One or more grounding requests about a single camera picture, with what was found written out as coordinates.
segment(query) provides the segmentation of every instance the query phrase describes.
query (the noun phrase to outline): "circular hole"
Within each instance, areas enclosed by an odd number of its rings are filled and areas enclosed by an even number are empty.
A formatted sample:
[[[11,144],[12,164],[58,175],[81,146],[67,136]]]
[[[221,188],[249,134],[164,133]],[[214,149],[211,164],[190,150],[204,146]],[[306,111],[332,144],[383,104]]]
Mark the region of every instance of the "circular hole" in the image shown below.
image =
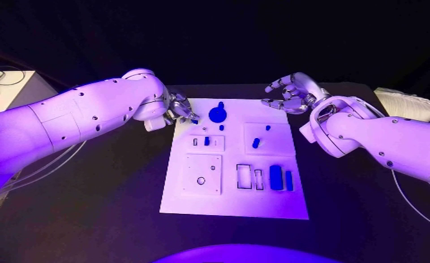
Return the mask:
[[[205,178],[204,177],[200,177],[198,178],[198,183],[200,183],[200,185],[204,185],[205,184]]]

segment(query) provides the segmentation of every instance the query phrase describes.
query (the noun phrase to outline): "white board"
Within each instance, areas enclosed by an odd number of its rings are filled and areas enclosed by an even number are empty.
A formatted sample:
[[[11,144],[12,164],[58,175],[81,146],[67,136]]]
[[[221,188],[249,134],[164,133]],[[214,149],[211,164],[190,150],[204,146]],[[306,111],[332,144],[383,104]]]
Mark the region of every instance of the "white board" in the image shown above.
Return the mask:
[[[227,119],[214,123],[210,111],[220,101]],[[198,98],[191,105],[203,119],[200,124],[177,122],[161,212],[309,219],[286,113],[254,99]],[[239,188],[239,165],[252,167],[252,189]],[[283,168],[283,182],[292,172],[293,191],[286,183],[283,190],[270,189],[272,165]]]

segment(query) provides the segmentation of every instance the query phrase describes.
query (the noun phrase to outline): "dark table surface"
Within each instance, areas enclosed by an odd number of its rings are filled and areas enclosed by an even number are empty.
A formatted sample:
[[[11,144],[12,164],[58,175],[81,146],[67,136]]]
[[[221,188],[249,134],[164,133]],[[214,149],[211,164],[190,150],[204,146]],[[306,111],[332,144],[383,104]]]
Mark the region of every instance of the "dark table surface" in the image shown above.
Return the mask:
[[[192,98],[280,95],[267,95],[266,85],[177,87]],[[366,85],[325,87],[384,110]],[[52,175],[9,194],[0,261],[151,262],[195,247],[246,243],[347,262],[429,262],[430,223],[409,207],[390,170],[363,149],[337,159],[309,144],[299,132],[308,118],[289,116],[308,221],[159,213],[175,127],[148,133],[143,123],[130,121],[89,141]],[[430,185],[403,175],[400,182],[426,206]]]

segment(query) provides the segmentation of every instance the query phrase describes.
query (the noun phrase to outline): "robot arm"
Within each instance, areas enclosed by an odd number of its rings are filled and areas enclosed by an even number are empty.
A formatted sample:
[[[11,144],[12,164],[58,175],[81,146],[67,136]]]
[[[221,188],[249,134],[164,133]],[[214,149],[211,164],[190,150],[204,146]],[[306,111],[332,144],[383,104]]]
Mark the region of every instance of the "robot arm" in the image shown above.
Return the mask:
[[[0,174],[123,126],[130,118],[148,131],[174,119],[200,119],[188,100],[169,94],[151,70],[132,70],[58,96],[0,113]]]
[[[262,102],[293,114],[312,108],[309,122],[301,128],[311,143],[318,142],[335,157],[364,147],[384,167],[430,181],[430,123],[384,117],[360,98],[331,97],[304,73],[279,79],[266,92],[280,85],[286,85],[288,100]]]

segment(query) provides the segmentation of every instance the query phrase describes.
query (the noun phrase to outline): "black backdrop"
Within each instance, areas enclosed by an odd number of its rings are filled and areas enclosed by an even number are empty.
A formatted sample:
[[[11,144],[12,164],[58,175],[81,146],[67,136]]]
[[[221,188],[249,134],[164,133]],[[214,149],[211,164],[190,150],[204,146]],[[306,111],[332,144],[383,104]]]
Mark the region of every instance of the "black backdrop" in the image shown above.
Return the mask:
[[[70,86],[136,67],[169,85],[304,71],[429,97],[429,1],[0,0],[0,51]]]

